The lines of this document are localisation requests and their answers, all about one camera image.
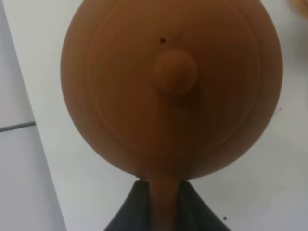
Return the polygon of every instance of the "black object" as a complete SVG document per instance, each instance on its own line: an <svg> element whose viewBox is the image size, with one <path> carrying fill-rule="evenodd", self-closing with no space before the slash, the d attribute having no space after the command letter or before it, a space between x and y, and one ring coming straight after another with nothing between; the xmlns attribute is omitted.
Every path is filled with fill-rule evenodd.
<svg viewBox="0 0 308 231"><path fill-rule="evenodd" d="M150 231L149 183L134 183L126 201L105 231ZM230 231L203 202L188 181L178 194L178 231Z"/></svg>

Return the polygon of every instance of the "brown teapot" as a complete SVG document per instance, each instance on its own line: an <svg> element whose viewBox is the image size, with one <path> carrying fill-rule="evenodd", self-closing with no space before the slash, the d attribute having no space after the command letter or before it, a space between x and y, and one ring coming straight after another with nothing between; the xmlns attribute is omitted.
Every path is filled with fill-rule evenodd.
<svg viewBox="0 0 308 231"><path fill-rule="evenodd" d="M152 230L175 230L179 183L260 137L282 55L259 0L84 0L63 47L69 113L104 159L148 180Z"/></svg>

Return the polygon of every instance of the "white table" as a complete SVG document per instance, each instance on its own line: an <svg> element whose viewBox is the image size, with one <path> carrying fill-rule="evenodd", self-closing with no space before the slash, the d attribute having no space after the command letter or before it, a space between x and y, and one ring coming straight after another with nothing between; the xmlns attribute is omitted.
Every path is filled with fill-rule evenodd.
<svg viewBox="0 0 308 231"><path fill-rule="evenodd" d="M81 0L3 0L26 89L68 231L99 231L134 180L100 158L67 112L60 58ZM308 22L288 0L262 0L276 25L284 79L275 115L258 142L220 172L193 180L234 231L308 228Z"/></svg>

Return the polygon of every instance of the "white surface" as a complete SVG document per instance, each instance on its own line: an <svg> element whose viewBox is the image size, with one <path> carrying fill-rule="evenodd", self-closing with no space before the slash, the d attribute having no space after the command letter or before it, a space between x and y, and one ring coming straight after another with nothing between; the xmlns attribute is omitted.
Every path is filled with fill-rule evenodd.
<svg viewBox="0 0 308 231"><path fill-rule="evenodd" d="M67 229L98 231L120 208L135 179L94 153L63 101L61 49L81 2L4 0L4 5ZM284 59L275 116L243 157L193 184L235 231L306 230L308 22L288 0L262 2L276 25Z"/></svg>
<svg viewBox="0 0 308 231"><path fill-rule="evenodd" d="M66 230L36 127L0 133L0 230Z"/></svg>
<svg viewBox="0 0 308 231"><path fill-rule="evenodd" d="M0 1L0 128L31 121L33 113Z"/></svg>

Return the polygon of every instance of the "dark spot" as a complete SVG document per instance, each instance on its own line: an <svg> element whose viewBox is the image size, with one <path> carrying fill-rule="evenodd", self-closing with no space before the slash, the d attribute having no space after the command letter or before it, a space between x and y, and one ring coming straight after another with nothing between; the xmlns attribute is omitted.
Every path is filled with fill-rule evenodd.
<svg viewBox="0 0 308 231"><path fill-rule="evenodd" d="M167 40L164 37L160 37L160 44L164 44Z"/></svg>

